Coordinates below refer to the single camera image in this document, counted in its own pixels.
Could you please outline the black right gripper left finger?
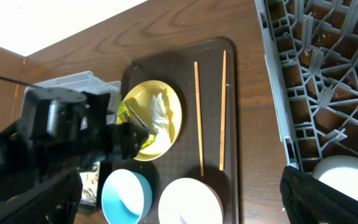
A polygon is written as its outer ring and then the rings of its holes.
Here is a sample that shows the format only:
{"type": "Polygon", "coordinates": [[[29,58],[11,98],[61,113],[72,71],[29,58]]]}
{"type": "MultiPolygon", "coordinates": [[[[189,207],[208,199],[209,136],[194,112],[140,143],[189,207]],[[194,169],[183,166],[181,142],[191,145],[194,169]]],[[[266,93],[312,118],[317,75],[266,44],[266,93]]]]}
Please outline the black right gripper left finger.
{"type": "Polygon", "coordinates": [[[0,204],[0,223],[73,223],[81,200],[76,168],[0,204]]]}

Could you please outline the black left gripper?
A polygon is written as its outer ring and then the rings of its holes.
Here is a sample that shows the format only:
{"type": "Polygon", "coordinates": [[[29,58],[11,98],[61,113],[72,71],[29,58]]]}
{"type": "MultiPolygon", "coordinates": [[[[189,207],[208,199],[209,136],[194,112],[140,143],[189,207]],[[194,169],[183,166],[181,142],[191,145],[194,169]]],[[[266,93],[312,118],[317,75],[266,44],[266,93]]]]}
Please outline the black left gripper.
{"type": "Polygon", "coordinates": [[[149,138],[149,132],[135,124],[114,124],[109,116],[115,112],[109,107],[111,94],[86,96],[86,128],[81,130],[81,146],[85,147],[86,163],[110,160],[120,156],[123,160],[135,158],[149,138]]]}

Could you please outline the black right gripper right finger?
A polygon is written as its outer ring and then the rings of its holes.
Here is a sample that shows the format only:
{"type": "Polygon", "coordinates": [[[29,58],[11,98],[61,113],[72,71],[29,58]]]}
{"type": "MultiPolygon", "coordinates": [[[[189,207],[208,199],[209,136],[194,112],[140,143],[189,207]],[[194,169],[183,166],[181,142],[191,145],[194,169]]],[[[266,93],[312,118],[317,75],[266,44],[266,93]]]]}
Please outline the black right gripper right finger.
{"type": "Polygon", "coordinates": [[[280,193],[290,223],[358,223],[358,201],[292,166],[284,167],[280,193]]]}

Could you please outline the green snack wrapper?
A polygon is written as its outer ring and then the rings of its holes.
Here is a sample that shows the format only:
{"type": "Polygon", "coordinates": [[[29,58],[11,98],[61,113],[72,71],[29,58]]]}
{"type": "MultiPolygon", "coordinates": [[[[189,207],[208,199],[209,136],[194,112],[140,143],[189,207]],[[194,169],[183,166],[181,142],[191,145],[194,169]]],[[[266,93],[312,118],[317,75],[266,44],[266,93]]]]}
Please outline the green snack wrapper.
{"type": "Polygon", "coordinates": [[[117,117],[124,123],[125,122],[133,123],[134,125],[139,126],[148,132],[149,136],[148,136],[147,140],[143,143],[143,145],[141,147],[142,150],[149,147],[151,144],[153,144],[155,142],[155,138],[156,138],[155,132],[152,131],[146,125],[146,123],[131,108],[131,106],[129,105],[129,103],[127,101],[120,102],[120,105],[119,105],[119,108],[117,111],[117,117]]]}

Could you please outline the white napkin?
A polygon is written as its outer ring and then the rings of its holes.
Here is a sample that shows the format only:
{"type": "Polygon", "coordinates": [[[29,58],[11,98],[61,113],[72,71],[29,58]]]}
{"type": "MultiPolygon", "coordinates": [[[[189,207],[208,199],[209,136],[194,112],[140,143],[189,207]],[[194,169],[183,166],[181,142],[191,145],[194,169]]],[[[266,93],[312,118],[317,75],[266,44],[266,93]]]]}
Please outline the white napkin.
{"type": "Polygon", "coordinates": [[[153,154],[161,153],[171,145],[169,119],[162,93],[152,97],[151,103],[152,126],[155,131],[155,141],[150,145],[153,154]]]}

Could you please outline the white paper cup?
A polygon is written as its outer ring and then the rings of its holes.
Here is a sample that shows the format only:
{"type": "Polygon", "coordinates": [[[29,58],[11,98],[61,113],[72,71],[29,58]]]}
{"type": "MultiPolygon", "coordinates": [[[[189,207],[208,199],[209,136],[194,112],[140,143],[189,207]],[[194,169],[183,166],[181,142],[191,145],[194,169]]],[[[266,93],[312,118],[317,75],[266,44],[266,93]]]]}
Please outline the white paper cup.
{"type": "Polygon", "coordinates": [[[358,201],[358,159],[352,156],[331,156],[319,161],[313,177],[358,201]]]}

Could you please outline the light blue bowl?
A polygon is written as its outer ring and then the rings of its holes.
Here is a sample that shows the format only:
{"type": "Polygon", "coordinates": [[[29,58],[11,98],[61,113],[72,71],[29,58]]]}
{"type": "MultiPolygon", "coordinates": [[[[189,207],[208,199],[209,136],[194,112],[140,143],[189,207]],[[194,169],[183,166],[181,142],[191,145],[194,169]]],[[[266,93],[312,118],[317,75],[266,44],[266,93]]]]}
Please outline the light blue bowl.
{"type": "Polygon", "coordinates": [[[118,169],[106,179],[101,206],[110,224],[137,224],[149,212],[153,193],[149,181],[141,174],[118,169]]]}

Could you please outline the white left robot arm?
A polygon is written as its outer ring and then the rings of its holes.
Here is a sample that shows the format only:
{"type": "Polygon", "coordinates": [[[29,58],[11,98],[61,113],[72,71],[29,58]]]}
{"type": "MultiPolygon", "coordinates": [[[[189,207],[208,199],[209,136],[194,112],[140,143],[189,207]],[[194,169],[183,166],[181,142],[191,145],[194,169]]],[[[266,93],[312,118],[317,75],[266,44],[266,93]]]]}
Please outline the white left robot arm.
{"type": "Polygon", "coordinates": [[[0,203],[72,167],[135,158],[149,133],[108,123],[111,94],[31,85],[19,119],[0,132],[0,203]]]}

